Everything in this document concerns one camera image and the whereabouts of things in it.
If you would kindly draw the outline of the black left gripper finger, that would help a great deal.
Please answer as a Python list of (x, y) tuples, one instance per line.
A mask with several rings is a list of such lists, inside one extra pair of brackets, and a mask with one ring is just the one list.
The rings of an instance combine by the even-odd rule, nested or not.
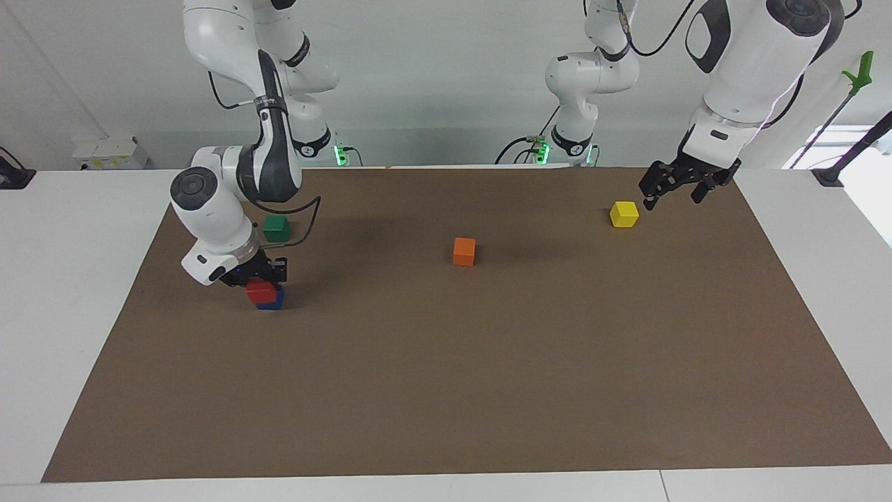
[(729, 184), (733, 180), (736, 172), (739, 171), (740, 165), (740, 161), (735, 161), (727, 169), (720, 169), (713, 174), (703, 174), (701, 180), (698, 181), (691, 193), (693, 202), (695, 204), (701, 204), (711, 191)]
[(643, 194), (643, 206), (647, 211), (652, 211), (660, 198), (676, 190), (678, 185), (672, 165), (661, 161), (651, 163), (638, 182), (638, 188)]

